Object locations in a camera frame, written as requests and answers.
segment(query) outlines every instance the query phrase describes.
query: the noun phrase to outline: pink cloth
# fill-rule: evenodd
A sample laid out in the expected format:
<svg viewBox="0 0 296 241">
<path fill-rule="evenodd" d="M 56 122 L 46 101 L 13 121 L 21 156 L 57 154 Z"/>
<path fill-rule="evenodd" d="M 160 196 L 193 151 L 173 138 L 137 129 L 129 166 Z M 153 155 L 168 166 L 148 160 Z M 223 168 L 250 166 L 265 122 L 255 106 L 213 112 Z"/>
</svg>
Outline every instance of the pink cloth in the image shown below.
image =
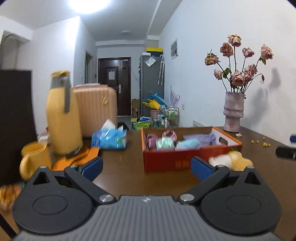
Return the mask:
<svg viewBox="0 0 296 241">
<path fill-rule="evenodd" d="M 170 137 L 174 144 L 176 145 L 177 144 L 177 135 L 176 133 L 173 131 L 173 130 L 167 130 L 163 133 L 163 137 Z"/>
<path fill-rule="evenodd" d="M 159 137 L 156 134 L 149 134 L 146 138 L 146 143 L 149 149 L 156 148 L 156 141 Z"/>
</svg>

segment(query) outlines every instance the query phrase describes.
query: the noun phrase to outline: cardboard box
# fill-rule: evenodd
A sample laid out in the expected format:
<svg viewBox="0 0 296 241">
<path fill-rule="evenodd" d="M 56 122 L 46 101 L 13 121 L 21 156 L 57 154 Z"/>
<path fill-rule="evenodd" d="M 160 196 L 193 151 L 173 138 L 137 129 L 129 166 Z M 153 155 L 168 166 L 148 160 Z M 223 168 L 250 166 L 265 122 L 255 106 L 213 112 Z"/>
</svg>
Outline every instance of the cardboard box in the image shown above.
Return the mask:
<svg viewBox="0 0 296 241">
<path fill-rule="evenodd" d="M 131 116 L 137 118 L 136 109 L 140 109 L 140 100 L 139 99 L 132 99 L 131 100 Z"/>
<path fill-rule="evenodd" d="M 148 134 L 156 134 L 161 137 L 168 129 L 147 128 L 141 130 L 143 161 L 145 172 L 171 171 L 177 169 L 190 169 L 190 161 L 194 156 L 208 161 L 212 156 L 226 154 L 232 149 L 241 150 L 242 143 L 224 131 L 216 127 L 192 127 L 192 128 L 175 128 L 178 141 L 183 140 L 184 135 L 191 134 L 210 134 L 216 136 L 216 144 L 204 146 L 201 149 L 179 150 L 179 151 L 156 151 L 149 150 L 146 145 Z"/>
</svg>

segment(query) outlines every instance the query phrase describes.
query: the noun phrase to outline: vase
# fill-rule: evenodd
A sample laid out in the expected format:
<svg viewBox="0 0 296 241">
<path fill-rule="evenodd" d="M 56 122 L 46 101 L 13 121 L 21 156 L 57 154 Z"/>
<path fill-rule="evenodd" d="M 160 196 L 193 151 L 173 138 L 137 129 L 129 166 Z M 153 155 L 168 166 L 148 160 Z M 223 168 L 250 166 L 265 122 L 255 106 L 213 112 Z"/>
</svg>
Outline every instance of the vase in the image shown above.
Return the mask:
<svg viewBox="0 0 296 241">
<path fill-rule="evenodd" d="M 240 119 L 244 117 L 244 94 L 226 92 L 224 112 L 224 130 L 239 132 Z"/>
</svg>

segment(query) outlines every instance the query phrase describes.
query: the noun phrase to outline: thermos handle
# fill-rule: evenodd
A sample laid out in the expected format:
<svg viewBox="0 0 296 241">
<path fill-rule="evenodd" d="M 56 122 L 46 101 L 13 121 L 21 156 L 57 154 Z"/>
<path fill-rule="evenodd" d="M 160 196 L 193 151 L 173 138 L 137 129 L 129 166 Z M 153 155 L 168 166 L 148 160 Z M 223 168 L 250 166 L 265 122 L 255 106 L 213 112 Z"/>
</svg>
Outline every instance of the thermos handle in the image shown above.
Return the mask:
<svg viewBox="0 0 296 241">
<path fill-rule="evenodd" d="M 61 81 L 63 82 L 63 86 L 65 87 L 65 105 L 64 105 L 64 113 L 68 113 L 70 111 L 70 80 L 69 76 L 61 78 Z"/>
</svg>

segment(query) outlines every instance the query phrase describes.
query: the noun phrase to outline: plastic bottle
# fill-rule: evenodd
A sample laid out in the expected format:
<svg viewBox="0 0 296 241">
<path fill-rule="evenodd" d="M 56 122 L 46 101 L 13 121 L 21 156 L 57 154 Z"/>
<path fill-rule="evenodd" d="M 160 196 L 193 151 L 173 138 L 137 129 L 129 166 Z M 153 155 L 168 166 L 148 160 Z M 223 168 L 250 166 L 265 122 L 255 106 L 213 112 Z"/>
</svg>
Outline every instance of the plastic bottle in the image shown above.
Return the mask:
<svg viewBox="0 0 296 241">
<path fill-rule="evenodd" d="M 52 73 L 46 113 L 51 146 L 65 155 L 83 146 L 78 104 L 70 85 L 69 71 Z"/>
<path fill-rule="evenodd" d="M 165 118 L 165 128 L 168 128 L 168 119 Z"/>
</svg>

